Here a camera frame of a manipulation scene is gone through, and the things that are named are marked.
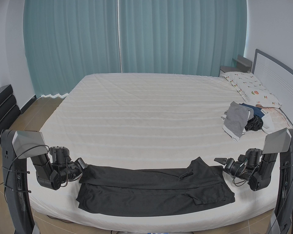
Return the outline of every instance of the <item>white headboard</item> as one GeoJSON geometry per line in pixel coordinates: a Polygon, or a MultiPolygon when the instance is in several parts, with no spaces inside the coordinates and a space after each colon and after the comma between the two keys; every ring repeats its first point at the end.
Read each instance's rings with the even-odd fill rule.
{"type": "Polygon", "coordinates": [[[256,49],[252,73],[276,96],[280,109],[293,122],[293,69],[256,49]]]}

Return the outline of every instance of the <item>floral pillow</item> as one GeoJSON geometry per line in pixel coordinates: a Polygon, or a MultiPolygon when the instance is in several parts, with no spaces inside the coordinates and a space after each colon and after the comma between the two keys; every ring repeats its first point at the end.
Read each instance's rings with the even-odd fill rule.
{"type": "Polygon", "coordinates": [[[278,99],[262,85],[252,73],[226,72],[225,77],[240,93],[247,104],[252,106],[280,108],[278,99]]]}

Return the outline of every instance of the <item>mattress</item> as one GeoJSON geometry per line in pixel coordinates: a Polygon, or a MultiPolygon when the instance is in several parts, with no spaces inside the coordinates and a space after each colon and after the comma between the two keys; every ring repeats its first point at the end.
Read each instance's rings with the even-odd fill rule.
{"type": "MultiPolygon", "coordinates": [[[[249,148],[263,148],[266,134],[248,131],[235,142],[220,116],[242,97],[224,78],[194,75],[117,73],[84,77],[40,130],[49,146],[65,146],[74,161],[128,169],[186,168],[200,156],[210,166],[215,157],[237,159],[249,148]]],[[[290,124],[268,108],[276,130],[290,124]]],[[[275,207],[279,159],[270,185],[253,192],[236,187],[224,173],[236,202],[205,211],[159,217],[117,217],[78,208],[80,184],[57,191],[41,187],[28,160],[31,206],[38,212],[107,230],[163,233],[217,228],[275,207]]]]}

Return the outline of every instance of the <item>wall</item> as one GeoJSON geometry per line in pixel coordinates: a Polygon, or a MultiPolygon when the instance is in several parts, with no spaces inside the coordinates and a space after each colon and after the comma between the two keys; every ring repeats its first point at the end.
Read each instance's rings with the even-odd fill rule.
{"type": "Polygon", "coordinates": [[[293,1],[247,0],[247,14],[244,56],[260,49],[293,68],[293,1]]]}
{"type": "Polygon", "coordinates": [[[34,95],[23,41],[24,0],[0,1],[0,85],[11,84],[21,109],[34,95]]]}

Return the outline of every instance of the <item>black dresser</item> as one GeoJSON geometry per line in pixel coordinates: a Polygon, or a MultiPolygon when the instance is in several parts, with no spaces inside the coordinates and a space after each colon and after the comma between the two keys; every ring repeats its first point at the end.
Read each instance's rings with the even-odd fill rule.
{"type": "Polygon", "coordinates": [[[8,129],[20,115],[11,85],[0,87],[0,133],[8,129]]]}

